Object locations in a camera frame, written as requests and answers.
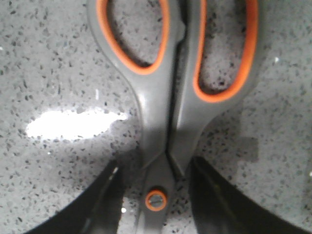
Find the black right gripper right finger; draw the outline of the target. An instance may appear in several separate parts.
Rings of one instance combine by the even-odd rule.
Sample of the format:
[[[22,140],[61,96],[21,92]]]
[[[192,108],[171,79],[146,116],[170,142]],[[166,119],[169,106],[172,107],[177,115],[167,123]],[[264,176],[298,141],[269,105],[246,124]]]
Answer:
[[[205,159],[191,161],[189,187],[199,234],[305,234],[242,194]]]

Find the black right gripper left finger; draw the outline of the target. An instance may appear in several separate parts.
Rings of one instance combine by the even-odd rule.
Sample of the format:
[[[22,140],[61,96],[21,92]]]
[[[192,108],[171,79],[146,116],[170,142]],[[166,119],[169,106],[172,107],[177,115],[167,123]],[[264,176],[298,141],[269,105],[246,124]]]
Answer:
[[[122,167],[110,161],[73,202],[28,234],[116,234],[124,185]]]

